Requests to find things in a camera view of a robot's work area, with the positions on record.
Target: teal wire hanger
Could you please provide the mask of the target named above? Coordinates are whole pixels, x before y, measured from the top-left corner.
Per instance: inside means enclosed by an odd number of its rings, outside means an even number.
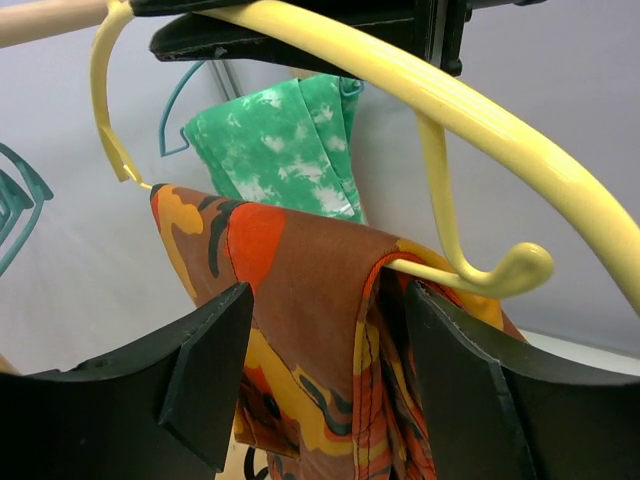
[[[204,61],[194,63],[191,68],[184,74],[184,76],[180,79],[178,84],[171,92],[169,96],[169,100],[167,100],[167,104],[162,111],[162,117],[160,117],[160,126],[158,127],[158,139],[160,141],[160,156],[168,157],[178,152],[183,152],[189,148],[189,140],[187,140],[187,136],[184,134],[184,127],[180,129],[180,136],[184,142],[184,145],[181,147],[174,148],[173,150],[167,151],[167,139],[166,139],[166,130],[167,130],[167,122],[169,121],[169,114],[173,109],[173,105],[176,103],[178,99],[178,95],[187,84],[187,82],[193,77],[193,74],[198,71],[198,69],[204,65]]]
[[[3,214],[3,218],[6,218],[0,229],[0,245],[2,245],[18,223],[22,212],[33,208],[34,203],[22,187],[2,170],[0,170],[0,192],[7,204],[7,212]]]
[[[9,211],[12,211],[12,215],[8,219],[6,225],[0,231],[0,245],[9,236],[10,231],[13,229],[18,221],[18,217],[24,210],[33,208],[33,213],[27,221],[16,241],[9,247],[4,257],[0,259],[0,276],[7,270],[11,262],[16,258],[20,249],[24,246],[29,235],[33,232],[33,229],[40,218],[42,213],[42,207],[44,202],[53,198],[53,192],[45,181],[38,175],[31,165],[27,163],[20,155],[11,150],[5,144],[0,143],[0,153],[2,153],[7,159],[15,165],[17,170],[22,175],[24,182],[27,185],[31,198],[26,192],[18,185],[6,172],[0,170],[0,190],[3,191],[5,200],[8,203]]]
[[[4,191],[0,189],[0,230],[7,224],[10,216],[9,203],[7,202]]]
[[[347,90],[347,86],[345,85],[346,79],[344,77],[340,77],[340,93],[343,97],[353,97],[354,95],[360,95],[364,92],[364,82],[362,80],[355,80],[353,82],[356,87],[355,90]]]

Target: tie-dye fabric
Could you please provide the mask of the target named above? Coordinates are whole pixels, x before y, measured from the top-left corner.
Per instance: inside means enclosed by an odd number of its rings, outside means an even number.
[[[156,186],[152,211],[196,306],[248,282],[255,306],[234,431],[274,480],[435,479],[407,340],[404,258],[450,270],[364,225]],[[519,338],[498,301],[430,285]]]
[[[219,195],[364,223],[349,148],[358,86],[293,79],[199,113],[185,135]]]

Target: hanger bar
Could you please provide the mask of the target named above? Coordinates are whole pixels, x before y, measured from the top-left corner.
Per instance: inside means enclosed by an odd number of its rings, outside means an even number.
[[[104,0],[40,0],[0,8],[0,48],[94,27],[107,16]]]

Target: hanger hook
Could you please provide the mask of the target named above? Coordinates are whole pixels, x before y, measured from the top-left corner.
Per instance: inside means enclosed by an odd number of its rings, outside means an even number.
[[[194,73],[198,71],[198,69],[204,65],[204,60],[200,60],[194,63],[187,73],[185,73],[178,84],[175,86],[171,95],[169,96],[169,100],[167,100],[167,104],[162,111],[162,116],[160,117],[160,125],[158,127],[158,140],[160,142],[160,156],[168,157],[178,152],[183,152],[189,148],[189,140],[184,134],[184,127],[180,129],[180,137],[184,141],[184,144],[181,147],[174,148],[173,150],[167,151],[167,138],[166,138],[166,130],[167,130],[167,122],[169,121],[169,115],[171,114],[171,110],[173,109],[173,105],[176,103],[178,99],[178,95],[182,92],[184,86],[189,82]]]
[[[460,278],[486,296],[501,298],[525,293],[549,280],[554,271],[553,258],[534,243],[513,246],[491,272],[480,271],[467,261],[456,222],[444,128],[426,115],[415,113],[440,243],[445,257]]]
[[[107,7],[107,18],[98,28],[91,46],[89,77],[93,115],[100,141],[118,180],[123,182],[131,179],[138,186],[150,190],[151,186],[142,180],[138,168],[111,127],[107,98],[109,58],[120,32],[133,20],[133,10],[129,2],[120,0],[107,0]]]
[[[344,77],[340,77],[340,93],[342,94],[343,97],[353,97],[355,95],[360,95],[362,92],[364,92],[364,82],[362,80],[354,80],[354,83],[356,85],[356,89],[349,91],[347,90],[347,79]]]

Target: brown orange printed cloth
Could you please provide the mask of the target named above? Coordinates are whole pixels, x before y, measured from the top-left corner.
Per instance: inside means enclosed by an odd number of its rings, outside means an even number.
[[[151,204],[197,307],[252,287],[234,432],[270,452],[274,480],[436,478],[404,318],[412,278],[382,267],[450,270],[442,257],[364,225],[173,185],[155,186]],[[428,285],[522,338],[498,301]]]

